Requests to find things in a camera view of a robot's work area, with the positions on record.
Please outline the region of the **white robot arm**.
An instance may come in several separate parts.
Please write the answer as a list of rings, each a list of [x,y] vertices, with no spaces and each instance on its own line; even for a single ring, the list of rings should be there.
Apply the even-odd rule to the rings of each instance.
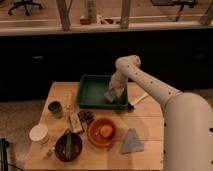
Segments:
[[[182,92],[140,70],[137,55],[120,57],[109,87],[122,94],[128,79],[155,99],[164,116],[164,171],[213,171],[213,109],[200,95]]]

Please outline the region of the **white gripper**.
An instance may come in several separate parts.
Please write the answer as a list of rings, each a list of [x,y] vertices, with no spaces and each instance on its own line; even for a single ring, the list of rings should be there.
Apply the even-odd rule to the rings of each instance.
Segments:
[[[126,88],[128,82],[128,78],[121,74],[119,71],[116,71],[110,80],[109,83],[109,89],[114,89],[116,95],[118,96],[116,98],[117,101],[121,101],[123,98],[123,92],[124,89]]]

